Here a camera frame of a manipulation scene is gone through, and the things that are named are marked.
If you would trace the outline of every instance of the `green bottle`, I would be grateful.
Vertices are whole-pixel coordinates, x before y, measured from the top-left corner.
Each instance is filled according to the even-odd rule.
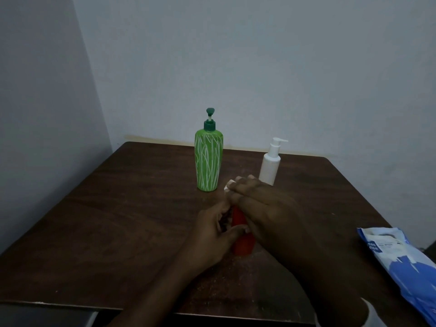
[[[202,191],[214,191],[218,186],[223,137],[215,130],[212,119],[215,109],[207,108],[206,112],[209,119],[204,122],[204,128],[195,133],[195,168],[197,187]]]

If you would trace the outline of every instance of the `white pump dispenser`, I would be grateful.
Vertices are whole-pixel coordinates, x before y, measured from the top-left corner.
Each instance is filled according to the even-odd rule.
[[[273,138],[270,151],[263,156],[262,167],[260,168],[259,180],[269,185],[274,185],[275,175],[280,164],[279,150],[281,142],[288,142],[280,138]]]

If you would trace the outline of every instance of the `right hand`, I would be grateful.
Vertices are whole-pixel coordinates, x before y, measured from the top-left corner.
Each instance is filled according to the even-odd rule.
[[[249,175],[228,183],[227,199],[245,214],[257,241],[282,264],[316,252],[302,207],[286,192]]]

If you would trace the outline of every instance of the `wet wipes package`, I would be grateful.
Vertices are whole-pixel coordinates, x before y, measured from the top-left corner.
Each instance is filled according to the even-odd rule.
[[[400,287],[401,295],[436,327],[436,265],[399,228],[358,228],[357,232]]]

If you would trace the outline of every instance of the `dark brown table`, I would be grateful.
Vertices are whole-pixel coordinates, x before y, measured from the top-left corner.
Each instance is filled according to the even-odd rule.
[[[0,301],[123,308],[177,251],[198,211],[229,179],[258,175],[262,156],[225,149],[218,189],[205,193],[193,147],[125,143],[0,256]],[[311,231],[388,326],[426,326],[357,236],[357,227],[389,224],[327,159],[282,155],[275,186],[313,211]],[[200,275],[176,310],[313,323],[300,285],[259,245]]]

